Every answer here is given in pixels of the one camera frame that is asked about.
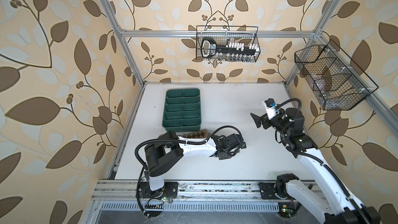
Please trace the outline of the beige brown argyle sock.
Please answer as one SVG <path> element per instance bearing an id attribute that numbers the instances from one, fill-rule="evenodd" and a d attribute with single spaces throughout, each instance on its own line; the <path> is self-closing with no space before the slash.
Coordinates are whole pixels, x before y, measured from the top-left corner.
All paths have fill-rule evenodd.
<path id="1" fill-rule="evenodd" d="M 179 134 L 178 136 L 188 138 L 188 139 L 205 139 L 209 135 L 207 129 L 203 129 L 200 131 L 195 131 L 195 132 L 190 132 L 190 133 L 182 133 Z"/>

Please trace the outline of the green plastic divided tray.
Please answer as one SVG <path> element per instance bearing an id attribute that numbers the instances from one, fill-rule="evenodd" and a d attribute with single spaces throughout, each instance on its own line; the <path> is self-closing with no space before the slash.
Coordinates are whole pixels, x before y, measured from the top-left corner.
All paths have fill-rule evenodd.
<path id="1" fill-rule="evenodd" d="M 180 88 L 166 92 L 162 127 L 167 132 L 195 132 L 200 130 L 201 124 L 200 89 Z"/>

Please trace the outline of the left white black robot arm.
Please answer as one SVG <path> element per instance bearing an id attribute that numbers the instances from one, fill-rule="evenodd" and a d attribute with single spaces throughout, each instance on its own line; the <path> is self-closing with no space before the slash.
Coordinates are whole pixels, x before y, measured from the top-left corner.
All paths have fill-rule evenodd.
<path id="1" fill-rule="evenodd" d="M 137 159 L 143 164 L 149 189 L 156 192 L 165 187 L 164 174 L 183 157 L 202 156 L 225 160 L 233 158 L 246 147 L 240 133 L 229 136 L 209 134 L 205 138 L 194 139 L 168 132 L 145 144 L 145 159 L 139 156 Z"/>

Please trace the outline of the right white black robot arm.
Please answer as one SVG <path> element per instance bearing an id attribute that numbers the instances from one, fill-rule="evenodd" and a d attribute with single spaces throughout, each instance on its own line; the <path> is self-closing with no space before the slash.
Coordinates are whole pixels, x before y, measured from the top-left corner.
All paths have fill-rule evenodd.
<path id="1" fill-rule="evenodd" d="M 271 107 L 266 114 L 251 114 L 257 128 L 273 128 L 280 142 L 308 170 L 324 198 L 313 193 L 294 174 L 277 177 L 275 194 L 302 204 L 321 224 L 379 224 L 374 207 L 365 206 L 341 181 L 326 162 L 315 142 L 304 133 L 305 118 L 297 108 Z"/>

